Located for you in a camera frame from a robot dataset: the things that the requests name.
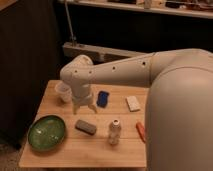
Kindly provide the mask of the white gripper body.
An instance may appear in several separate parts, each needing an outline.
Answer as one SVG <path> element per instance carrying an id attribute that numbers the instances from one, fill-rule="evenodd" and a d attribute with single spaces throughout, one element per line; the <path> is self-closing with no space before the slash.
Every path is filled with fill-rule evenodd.
<path id="1" fill-rule="evenodd" d="M 72 87 L 72 100 L 75 105 L 85 106 L 93 103 L 93 93 L 90 84 Z"/>

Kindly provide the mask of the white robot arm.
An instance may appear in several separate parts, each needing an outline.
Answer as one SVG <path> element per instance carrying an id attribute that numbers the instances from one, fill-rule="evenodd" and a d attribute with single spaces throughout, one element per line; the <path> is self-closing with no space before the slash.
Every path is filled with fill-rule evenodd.
<path id="1" fill-rule="evenodd" d="M 60 71 L 72 101 L 92 99 L 93 84 L 149 89 L 145 108 L 148 171 L 213 171 L 213 53 L 161 51 L 94 65 L 79 55 Z"/>

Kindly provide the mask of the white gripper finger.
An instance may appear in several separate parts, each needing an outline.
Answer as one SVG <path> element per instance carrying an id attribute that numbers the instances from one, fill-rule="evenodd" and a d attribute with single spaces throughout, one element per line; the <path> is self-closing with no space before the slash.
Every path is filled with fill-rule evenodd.
<path id="1" fill-rule="evenodd" d="M 73 114 L 76 115 L 79 108 L 80 108 L 80 106 L 78 106 L 78 105 L 73 105 Z"/>
<path id="2" fill-rule="evenodd" d="M 89 104 L 88 107 L 93 110 L 95 113 L 97 113 L 97 108 L 94 104 Z"/>

